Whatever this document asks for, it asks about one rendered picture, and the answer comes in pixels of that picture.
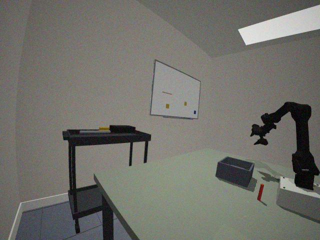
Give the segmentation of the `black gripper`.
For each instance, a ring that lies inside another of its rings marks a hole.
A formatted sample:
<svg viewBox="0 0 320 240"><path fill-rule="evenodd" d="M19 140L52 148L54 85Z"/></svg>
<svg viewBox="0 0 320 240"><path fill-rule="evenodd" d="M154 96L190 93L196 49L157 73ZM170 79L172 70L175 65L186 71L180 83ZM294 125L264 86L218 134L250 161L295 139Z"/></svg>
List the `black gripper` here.
<svg viewBox="0 0 320 240"><path fill-rule="evenodd" d="M257 124L253 124L253 125L252 125L252 128L253 128L253 127L259 127L259 128L260 128L260 126L257 125ZM267 133L270 133L270 132L267 131L267 130L264 128L264 126L261 126L261 127L262 127L261 130L263 130L263 132L262 132L262 134L259 136L260 139L258 139L257 142L254 143L254 145L261 144L261 145L265 145L265 146L266 146L266 145L268 144L268 141L267 141L266 139L264 139L264 137L266 136ZM255 134L251 133L250 137L252 137L253 135L255 135Z"/></svg>

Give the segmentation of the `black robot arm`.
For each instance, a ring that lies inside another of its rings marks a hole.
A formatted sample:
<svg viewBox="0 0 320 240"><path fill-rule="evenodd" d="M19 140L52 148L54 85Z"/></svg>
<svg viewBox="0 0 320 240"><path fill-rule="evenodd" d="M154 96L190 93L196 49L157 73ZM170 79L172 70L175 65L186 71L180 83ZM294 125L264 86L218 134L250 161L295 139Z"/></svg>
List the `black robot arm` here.
<svg viewBox="0 0 320 240"><path fill-rule="evenodd" d="M288 112L291 112L296 125L297 151L292 154L292 167L296 173L294 184L296 187L313 191L314 177L318 176L320 171L310 153L308 120L312 114L311 106L287 101L276 112L265 113L260 118L265 124L263 127L270 131L272 128L277 129L274 123L278 123Z"/></svg>

